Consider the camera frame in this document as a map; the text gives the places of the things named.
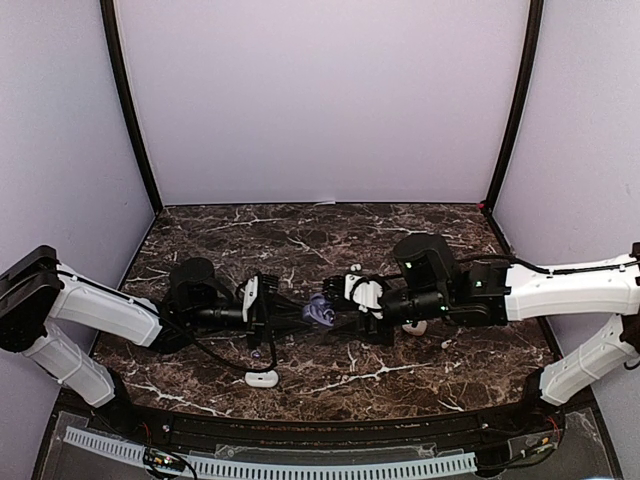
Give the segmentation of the white oval charging case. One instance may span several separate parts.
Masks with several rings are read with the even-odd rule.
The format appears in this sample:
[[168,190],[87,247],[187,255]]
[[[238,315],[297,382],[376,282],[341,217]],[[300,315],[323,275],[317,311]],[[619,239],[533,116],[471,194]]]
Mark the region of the white oval charging case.
[[279,375],[275,370],[265,372],[246,372],[245,383],[252,388],[269,389],[279,383]]

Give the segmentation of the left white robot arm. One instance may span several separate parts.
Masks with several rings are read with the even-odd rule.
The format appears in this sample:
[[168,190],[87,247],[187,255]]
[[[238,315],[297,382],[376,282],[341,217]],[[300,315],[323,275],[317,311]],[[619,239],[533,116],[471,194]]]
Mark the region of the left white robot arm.
[[193,345],[200,334],[240,331],[250,349],[307,328],[301,305],[278,292],[277,277],[258,273],[231,292],[206,258],[189,258],[169,274],[159,301],[130,296],[79,275],[42,245],[1,275],[1,348],[32,359],[94,408],[120,436],[141,427],[140,412],[119,398],[115,374],[57,325],[66,320],[160,354]]

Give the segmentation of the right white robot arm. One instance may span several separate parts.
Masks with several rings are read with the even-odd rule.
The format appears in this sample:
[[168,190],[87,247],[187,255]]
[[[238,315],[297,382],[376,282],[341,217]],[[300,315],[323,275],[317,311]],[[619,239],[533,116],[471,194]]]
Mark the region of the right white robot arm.
[[589,340],[527,379],[523,402],[510,413],[521,434],[534,432],[553,409],[619,366],[639,364],[639,246],[597,262],[536,266],[515,256],[455,258],[441,235],[415,233],[393,257],[405,284],[351,270],[323,282],[337,311],[359,314],[355,330],[373,344],[390,345],[397,326],[441,319],[463,327],[505,326],[554,315],[607,313]]

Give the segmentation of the purple round charging case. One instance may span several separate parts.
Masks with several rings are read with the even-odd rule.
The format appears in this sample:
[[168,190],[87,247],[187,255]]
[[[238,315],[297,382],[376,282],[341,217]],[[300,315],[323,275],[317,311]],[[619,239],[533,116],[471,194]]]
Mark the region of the purple round charging case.
[[302,319],[325,327],[333,327],[335,322],[333,305],[323,294],[313,294],[303,307]]

